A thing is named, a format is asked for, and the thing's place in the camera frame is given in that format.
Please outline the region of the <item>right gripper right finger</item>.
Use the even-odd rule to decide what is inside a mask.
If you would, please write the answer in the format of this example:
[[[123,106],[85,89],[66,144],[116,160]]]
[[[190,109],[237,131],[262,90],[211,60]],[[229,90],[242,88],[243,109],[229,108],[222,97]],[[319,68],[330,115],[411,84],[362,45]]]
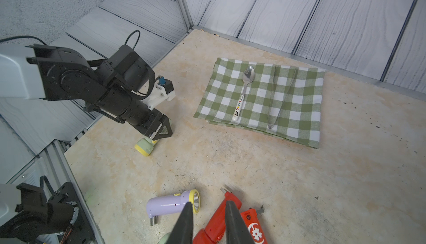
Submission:
[[[227,244],[254,244],[244,220],[233,201],[226,202],[225,224]]]

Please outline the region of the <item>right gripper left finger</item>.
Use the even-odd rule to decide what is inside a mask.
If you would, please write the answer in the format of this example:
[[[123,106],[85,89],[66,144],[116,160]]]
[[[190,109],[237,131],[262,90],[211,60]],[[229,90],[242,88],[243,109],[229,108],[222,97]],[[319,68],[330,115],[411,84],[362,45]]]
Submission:
[[[192,244],[193,243],[193,204],[185,204],[166,244]]]

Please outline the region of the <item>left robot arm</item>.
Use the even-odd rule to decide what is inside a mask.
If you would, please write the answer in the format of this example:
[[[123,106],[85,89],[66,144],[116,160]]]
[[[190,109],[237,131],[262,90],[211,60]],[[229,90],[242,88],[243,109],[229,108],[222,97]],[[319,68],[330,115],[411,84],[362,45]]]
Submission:
[[[86,60],[73,49],[11,45],[1,40],[1,96],[48,101],[83,100],[95,111],[129,124],[149,140],[172,136],[169,118],[156,106],[175,96],[173,83],[123,45],[108,59]],[[41,184],[2,185],[1,238],[36,243],[56,234],[63,244],[101,243],[74,179],[54,190]]]

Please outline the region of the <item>purple flashlight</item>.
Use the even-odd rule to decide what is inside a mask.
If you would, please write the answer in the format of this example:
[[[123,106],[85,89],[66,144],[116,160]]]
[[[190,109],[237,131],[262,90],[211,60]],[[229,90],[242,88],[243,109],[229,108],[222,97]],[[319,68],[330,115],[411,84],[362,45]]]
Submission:
[[[158,216],[182,212],[184,206],[188,202],[192,204],[193,212],[197,214],[201,205],[200,194],[197,189],[151,198],[146,204],[150,225],[153,226],[157,224]]]

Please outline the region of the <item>green flashlight top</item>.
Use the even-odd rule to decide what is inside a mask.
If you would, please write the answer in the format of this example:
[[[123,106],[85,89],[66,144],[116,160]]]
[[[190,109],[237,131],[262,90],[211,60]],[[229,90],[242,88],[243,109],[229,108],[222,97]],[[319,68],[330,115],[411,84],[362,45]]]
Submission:
[[[157,140],[151,140],[149,138],[143,138],[139,140],[134,148],[141,153],[143,156],[148,157],[154,150]]]

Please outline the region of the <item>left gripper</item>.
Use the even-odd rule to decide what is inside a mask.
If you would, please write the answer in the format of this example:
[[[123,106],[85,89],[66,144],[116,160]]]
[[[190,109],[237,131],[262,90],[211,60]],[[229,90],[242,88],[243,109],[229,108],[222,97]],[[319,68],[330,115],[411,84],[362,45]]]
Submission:
[[[170,119],[157,109],[153,109],[133,128],[153,141],[169,138],[173,135]]]

